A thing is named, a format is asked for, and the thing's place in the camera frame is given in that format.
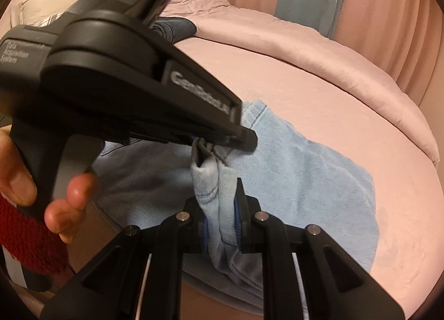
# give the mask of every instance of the gripper handle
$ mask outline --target gripper handle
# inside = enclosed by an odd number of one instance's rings
[[[71,179],[90,168],[104,147],[104,141],[89,136],[72,134],[66,130],[42,127],[21,119],[14,119],[11,139],[30,171],[37,186],[37,199],[30,207],[17,206],[25,216],[44,224],[44,212],[55,199],[66,198],[66,190]],[[44,245],[40,254],[33,257],[44,260]],[[7,269],[11,280],[34,291],[47,291],[52,282],[48,276],[34,273],[8,256]]]

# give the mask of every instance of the finger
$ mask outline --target finger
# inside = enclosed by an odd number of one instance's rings
[[[45,211],[45,224],[53,233],[64,233],[80,224],[84,219],[84,211],[74,209],[68,200],[54,200]]]
[[[94,200],[98,188],[97,177],[93,174],[81,174],[74,177],[67,189],[69,204],[77,210],[85,209],[88,201]]]
[[[32,176],[5,130],[0,131],[0,191],[20,206],[32,205],[37,197]]]
[[[79,228],[80,228],[80,224],[76,224],[73,227],[71,227],[70,229],[60,233],[59,236],[65,244],[70,244],[73,242],[75,236],[77,235]]]
[[[11,127],[12,127],[12,125],[8,125],[8,126],[3,126],[3,127],[1,127],[0,129],[1,129],[3,132],[5,132],[6,135],[9,136],[9,134],[11,133]]]

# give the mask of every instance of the pink bed sheet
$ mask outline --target pink bed sheet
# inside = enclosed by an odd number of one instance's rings
[[[243,100],[262,99],[307,138],[374,178],[380,241],[375,279],[407,317],[444,264],[439,154],[423,115],[385,72],[312,29],[225,0],[173,0],[197,36],[177,44]]]
[[[361,101],[307,71],[199,38],[177,47],[243,100],[260,98],[308,139],[372,174],[380,240],[371,274],[412,315],[444,267],[444,198],[424,152]]]
[[[312,28],[237,8],[227,0],[172,0],[163,15],[189,18],[200,38],[286,61],[335,84],[390,121],[438,164],[437,142],[419,108],[386,72],[352,49]]]

